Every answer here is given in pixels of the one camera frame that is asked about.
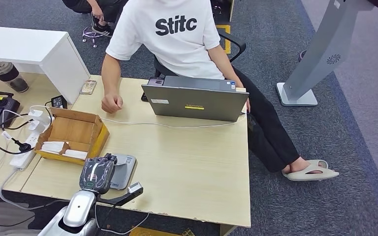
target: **slide sandal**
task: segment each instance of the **slide sandal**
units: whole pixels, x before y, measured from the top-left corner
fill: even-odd
[[[323,179],[334,178],[340,174],[333,170],[318,166],[318,163],[320,163],[323,166],[328,167],[328,164],[326,161],[308,160],[308,162],[310,162],[310,165],[301,171],[297,171],[297,172],[293,172],[289,174],[285,174],[285,173],[282,173],[282,174],[291,181],[323,180]],[[309,174],[309,172],[312,172],[312,171],[321,171],[321,173]]]

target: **white t-shirt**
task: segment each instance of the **white t-shirt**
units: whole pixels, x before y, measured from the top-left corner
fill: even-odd
[[[106,53],[129,60],[141,44],[180,76],[224,79],[207,51],[220,44],[210,0],[129,0]]]

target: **gray carpet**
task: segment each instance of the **gray carpet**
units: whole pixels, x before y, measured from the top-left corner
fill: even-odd
[[[298,52],[307,47],[314,33],[301,1],[237,0],[235,4],[232,33],[245,39],[248,48],[234,65],[275,105],[299,152],[307,159],[327,160],[341,174],[321,182],[291,182],[279,173],[267,172],[251,155],[252,228],[237,229],[232,235],[378,236],[378,171],[335,75],[330,74],[315,87],[319,100],[316,107],[283,107],[277,97],[276,82],[289,77]],[[99,74],[108,41],[100,41],[96,49],[82,43],[81,30],[88,24],[88,16],[69,11],[61,1],[0,0],[0,26],[68,31],[89,71]],[[124,63],[123,75],[148,78],[154,73],[152,65],[153,56],[141,48]],[[25,202],[47,201],[7,195]],[[41,217],[43,222],[51,210],[54,209]],[[144,218],[144,214],[136,212],[115,213],[110,224],[117,230],[126,230]],[[218,235],[215,224],[163,216],[151,216],[143,227],[171,233],[190,227],[197,236]]]
[[[318,28],[328,0],[302,0]],[[336,71],[339,84],[378,168],[378,9],[361,12],[350,54]]]

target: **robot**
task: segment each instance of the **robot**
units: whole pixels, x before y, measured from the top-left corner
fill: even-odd
[[[122,206],[141,195],[143,187],[137,182],[130,185],[127,193],[121,197],[100,197],[109,190],[115,164],[117,158],[110,153],[87,159],[79,179],[81,190],[73,195],[69,205],[63,207],[38,236],[94,236],[98,231],[93,211],[97,202]]]

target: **gray laptop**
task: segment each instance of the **gray laptop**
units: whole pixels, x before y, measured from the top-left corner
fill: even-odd
[[[235,82],[166,76],[141,86],[156,115],[237,121],[249,96]]]

